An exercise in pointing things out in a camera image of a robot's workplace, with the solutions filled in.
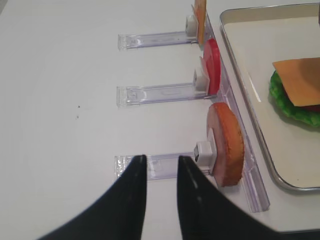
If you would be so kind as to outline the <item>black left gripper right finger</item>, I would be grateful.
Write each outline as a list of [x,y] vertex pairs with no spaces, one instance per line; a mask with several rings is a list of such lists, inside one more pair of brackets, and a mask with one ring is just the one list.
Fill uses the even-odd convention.
[[178,158],[177,209],[184,240],[273,240],[275,232],[229,201],[187,156]]

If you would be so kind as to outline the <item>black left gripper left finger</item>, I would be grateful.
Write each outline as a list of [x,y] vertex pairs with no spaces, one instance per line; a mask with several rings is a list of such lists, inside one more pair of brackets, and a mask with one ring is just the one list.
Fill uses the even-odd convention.
[[134,156],[116,182],[81,214],[43,240],[139,240],[147,202],[147,157]]

